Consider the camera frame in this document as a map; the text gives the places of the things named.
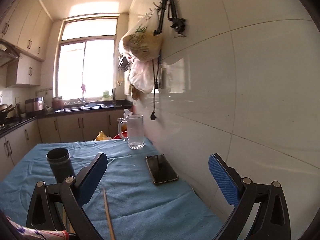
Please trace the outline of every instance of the sink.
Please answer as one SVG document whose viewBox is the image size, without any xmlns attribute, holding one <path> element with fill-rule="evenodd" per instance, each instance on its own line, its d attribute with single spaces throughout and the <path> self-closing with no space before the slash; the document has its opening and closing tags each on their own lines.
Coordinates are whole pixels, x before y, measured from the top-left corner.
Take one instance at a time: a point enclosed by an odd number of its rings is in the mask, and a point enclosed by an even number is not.
<svg viewBox="0 0 320 240">
<path fill-rule="evenodd" d="M 86 106 L 76 106 L 76 107 L 69 107 L 69 108 L 65 108 L 65 109 L 61 109 L 58 111 L 55 111 L 55 113 L 59 113 L 59 112 L 71 112 L 71 111 L 78 111 L 78 110 L 89 110 L 89 109 L 97 109 L 97 108 L 102 108 L 104 107 L 104 104 L 96 104 L 96 103 L 90 103 Z"/>
<path fill-rule="evenodd" d="M 101 107 L 104 107 L 104 104 L 89 103 L 86 106 L 81 106 L 81 108 L 85 108 L 85 109 L 88 109 L 88 108 L 101 108 Z"/>
</svg>

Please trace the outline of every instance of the black countertop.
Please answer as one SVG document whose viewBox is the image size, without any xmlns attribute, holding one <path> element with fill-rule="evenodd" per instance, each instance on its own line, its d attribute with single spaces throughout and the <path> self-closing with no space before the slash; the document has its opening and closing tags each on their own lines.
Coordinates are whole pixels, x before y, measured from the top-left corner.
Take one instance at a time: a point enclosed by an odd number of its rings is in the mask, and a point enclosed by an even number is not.
<svg viewBox="0 0 320 240">
<path fill-rule="evenodd" d="M 65 108 L 75 107 L 75 105 L 66 106 Z M 113 111 L 113 110 L 122 110 L 122 109 L 130 109 L 132 107 L 132 102 L 128 100 L 118 100 L 116 103 L 104 103 L 104 107 L 95 108 L 95 109 L 76 109 L 76 110 L 70 110 L 67 112 L 61 111 L 61 112 L 47 112 L 41 116 L 38 116 L 38 118 L 46 118 L 46 117 L 53 117 L 53 116 L 62 116 L 62 115 L 68 115 L 68 114 L 82 114 L 82 113 L 95 113 L 95 112 L 103 112 L 103 111 Z"/>
<path fill-rule="evenodd" d="M 0 138 L 5 136 L 6 134 L 14 131 L 15 129 L 25 125 L 28 122 L 39 118 L 46 118 L 46 117 L 54 117 L 54 116 L 62 116 L 68 114 L 80 114 L 80 113 L 94 113 L 94 112 L 101 112 L 101 111 L 113 111 L 113 110 L 122 110 L 122 109 L 130 109 L 132 107 L 132 102 L 128 100 L 118 100 L 115 104 L 107 103 L 104 107 L 96 108 L 96 109 L 79 109 L 79 110 L 72 110 L 68 112 L 48 112 L 39 116 L 35 117 L 27 117 L 18 120 L 17 118 L 8 118 L 4 127 L 0 127 Z"/>
</svg>

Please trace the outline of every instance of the phone screen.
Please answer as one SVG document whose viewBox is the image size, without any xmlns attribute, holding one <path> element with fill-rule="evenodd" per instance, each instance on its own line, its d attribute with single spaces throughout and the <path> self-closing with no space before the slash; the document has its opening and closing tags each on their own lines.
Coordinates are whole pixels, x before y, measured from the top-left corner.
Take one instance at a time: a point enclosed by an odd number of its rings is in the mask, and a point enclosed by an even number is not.
<svg viewBox="0 0 320 240">
<path fill-rule="evenodd" d="M 146 161 L 153 183 L 161 184 L 179 178 L 163 154 L 148 156 Z"/>
</svg>

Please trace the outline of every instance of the rice cooker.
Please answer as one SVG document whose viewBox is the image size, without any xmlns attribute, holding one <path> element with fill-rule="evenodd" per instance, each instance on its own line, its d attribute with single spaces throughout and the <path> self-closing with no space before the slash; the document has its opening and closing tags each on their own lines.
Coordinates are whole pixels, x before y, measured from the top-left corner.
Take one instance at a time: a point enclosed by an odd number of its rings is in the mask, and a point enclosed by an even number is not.
<svg viewBox="0 0 320 240">
<path fill-rule="evenodd" d="M 25 101 L 26 114 L 29 116 L 36 116 L 44 112 L 43 98 L 32 98 Z"/>
</svg>

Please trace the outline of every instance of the window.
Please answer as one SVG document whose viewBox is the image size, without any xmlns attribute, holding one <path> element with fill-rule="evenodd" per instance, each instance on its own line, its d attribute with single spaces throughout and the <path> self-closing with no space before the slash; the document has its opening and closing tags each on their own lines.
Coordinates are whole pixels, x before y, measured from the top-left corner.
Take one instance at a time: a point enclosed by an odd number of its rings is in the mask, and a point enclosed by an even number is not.
<svg viewBox="0 0 320 240">
<path fill-rule="evenodd" d="M 60 42 L 57 92 L 64 100 L 102 98 L 112 94 L 116 19 L 94 19 L 65 24 Z"/>
<path fill-rule="evenodd" d="M 116 35 L 117 19 L 92 19 L 66 23 L 61 40 Z"/>
</svg>

